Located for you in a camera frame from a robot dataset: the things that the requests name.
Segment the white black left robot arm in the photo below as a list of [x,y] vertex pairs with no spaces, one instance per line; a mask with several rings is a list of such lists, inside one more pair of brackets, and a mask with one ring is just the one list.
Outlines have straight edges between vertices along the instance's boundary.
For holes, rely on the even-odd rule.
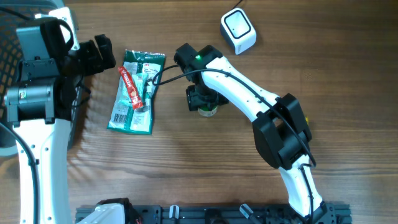
[[71,223],[67,151],[84,78],[113,68],[105,35],[79,42],[70,8],[26,18],[16,30],[23,58],[5,95],[5,129],[18,149],[21,223]]

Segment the Knorr stock cube jar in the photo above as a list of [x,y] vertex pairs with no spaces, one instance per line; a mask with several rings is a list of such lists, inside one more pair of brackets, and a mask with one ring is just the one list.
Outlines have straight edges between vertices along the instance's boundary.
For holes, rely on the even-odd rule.
[[212,109],[209,109],[206,106],[204,106],[202,108],[198,108],[199,114],[204,117],[211,117],[211,116],[215,115],[217,111],[218,111],[217,106],[212,107]]

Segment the green 3M product package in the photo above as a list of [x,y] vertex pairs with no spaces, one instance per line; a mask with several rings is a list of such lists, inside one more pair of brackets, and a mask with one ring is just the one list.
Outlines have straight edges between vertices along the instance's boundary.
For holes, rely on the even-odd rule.
[[164,68],[165,55],[152,52],[126,50],[123,67],[130,73],[137,86],[143,107],[134,109],[128,96],[124,80],[119,79],[118,90],[107,128],[128,134],[151,134],[154,109],[152,107],[157,92],[153,80],[161,75],[157,73]]

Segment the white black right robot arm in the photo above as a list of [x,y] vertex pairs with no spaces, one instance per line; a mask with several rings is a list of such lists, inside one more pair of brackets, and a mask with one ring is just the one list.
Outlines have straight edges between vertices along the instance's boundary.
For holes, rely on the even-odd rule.
[[323,199],[311,175],[310,169],[316,166],[309,147],[312,134],[298,99],[259,87],[211,45],[196,51],[183,44],[174,61],[193,83],[186,90],[189,110],[212,114],[228,103],[241,110],[252,123],[257,152],[279,170],[289,205],[307,223],[315,223]]

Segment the red Nescafe stick sachet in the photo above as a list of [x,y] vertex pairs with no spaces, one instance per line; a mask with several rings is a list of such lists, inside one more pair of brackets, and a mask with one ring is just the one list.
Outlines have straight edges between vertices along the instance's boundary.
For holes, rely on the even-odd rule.
[[142,108],[144,106],[143,102],[141,100],[141,97],[139,95],[137,87],[136,87],[135,83],[133,82],[133,79],[132,79],[130,73],[123,66],[118,67],[118,71],[124,80],[124,83],[125,83],[125,86],[127,89],[127,93],[131,99],[132,108],[134,110]]

